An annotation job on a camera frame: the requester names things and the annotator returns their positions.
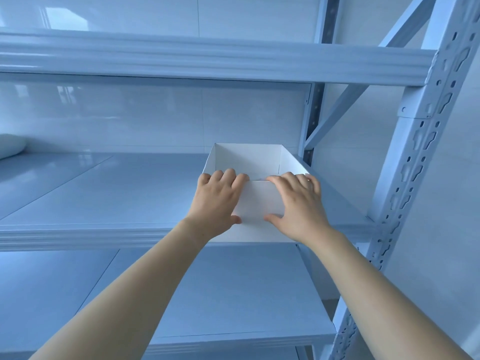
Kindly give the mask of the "person's right hand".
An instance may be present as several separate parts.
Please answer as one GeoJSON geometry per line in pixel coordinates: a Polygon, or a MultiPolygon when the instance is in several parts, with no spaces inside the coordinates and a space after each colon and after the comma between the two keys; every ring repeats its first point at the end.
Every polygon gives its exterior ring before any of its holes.
{"type": "Polygon", "coordinates": [[[271,175],[266,180],[274,184],[284,205],[283,227],[278,230],[288,238],[312,247],[322,238],[334,233],[334,229],[327,219],[322,194],[317,197],[312,191],[310,176],[313,175],[296,176],[300,181],[298,191],[289,189],[281,175],[271,175]]]}

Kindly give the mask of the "person's left hand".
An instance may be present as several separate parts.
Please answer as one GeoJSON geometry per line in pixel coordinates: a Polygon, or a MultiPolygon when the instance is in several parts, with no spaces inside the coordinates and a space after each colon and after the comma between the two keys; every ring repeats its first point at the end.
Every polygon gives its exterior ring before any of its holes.
{"type": "Polygon", "coordinates": [[[182,225],[193,232],[195,239],[206,244],[213,238],[230,230],[231,215],[239,203],[243,188],[249,181],[249,175],[237,174],[234,191],[221,191],[221,177],[224,171],[216,170],[211,174],[210,189],[196,188],[194,198],[182,225]]]}

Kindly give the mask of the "white cardboard box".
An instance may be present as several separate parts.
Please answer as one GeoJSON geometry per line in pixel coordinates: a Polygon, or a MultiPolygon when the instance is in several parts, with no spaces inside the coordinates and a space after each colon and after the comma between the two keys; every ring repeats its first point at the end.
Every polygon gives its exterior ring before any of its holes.
{"type": "Polygon", "coordinates": [[[211,242],[216,243],[291,243],[271,223],[267,214],[284,214],[284,204],[275,185],[266,180],[286,172],[308,174],[297,158],[280,144],[215,143],[208,155],[203,173],[213,175],[218,170],[234,169],[247,174],[249,181],[243,187],[239,202],[233,211],[241,217],[236,224],[211,242]]]}

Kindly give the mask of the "person's left forearm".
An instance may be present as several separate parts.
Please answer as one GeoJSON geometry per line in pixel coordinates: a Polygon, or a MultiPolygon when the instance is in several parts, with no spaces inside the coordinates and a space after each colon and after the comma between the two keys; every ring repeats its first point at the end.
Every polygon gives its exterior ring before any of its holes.
{"type": "Polygon", "coordinates": [[[214,236],[211,220],[183,219],[29,360],[140,360],[182,278],[214,236]]]}

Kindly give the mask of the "person's right forearm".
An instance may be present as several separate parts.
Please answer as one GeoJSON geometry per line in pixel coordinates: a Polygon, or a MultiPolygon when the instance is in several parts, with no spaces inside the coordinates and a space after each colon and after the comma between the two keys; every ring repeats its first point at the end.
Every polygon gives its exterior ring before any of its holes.
{"type": "Polygon", "coordinates": [[[343,234],[314,225],[300,237],[333,279],[375,360],[473,360],[343,234]]]}

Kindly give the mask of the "white metal shelving rack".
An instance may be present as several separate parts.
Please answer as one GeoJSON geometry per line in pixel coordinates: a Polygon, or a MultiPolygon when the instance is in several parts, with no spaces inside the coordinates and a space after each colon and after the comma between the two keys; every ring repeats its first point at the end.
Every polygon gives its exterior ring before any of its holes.
{"type": "Polygon", "coordinates": [[[331,224],[449,335],[480,286],[480,197],[438,173],[480,0],[0,0],[0,359],[28,359],[187,213],[207,159],[292,160],[331,224]]]}

